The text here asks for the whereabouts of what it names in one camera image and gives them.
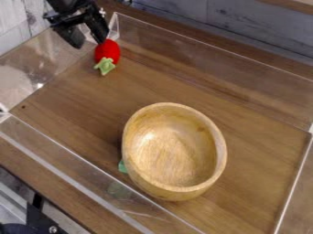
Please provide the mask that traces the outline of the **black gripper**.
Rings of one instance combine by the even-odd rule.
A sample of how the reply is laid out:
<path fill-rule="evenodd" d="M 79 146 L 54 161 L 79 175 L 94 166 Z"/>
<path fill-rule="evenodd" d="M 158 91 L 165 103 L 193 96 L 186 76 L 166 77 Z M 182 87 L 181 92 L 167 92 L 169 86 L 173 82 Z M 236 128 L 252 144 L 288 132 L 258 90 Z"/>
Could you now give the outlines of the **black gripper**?
<path fill-rule="evenodd" d="M 43 15 L 54 25 L 84 23 L 98 44 L 103 44 L 110 32 L 107 21 L 95 0 L 47 0 L 51 10 Z M 80 49 L 86 37 L 76 26 L 59 25 L 54 31 L 76 49 Z"/>

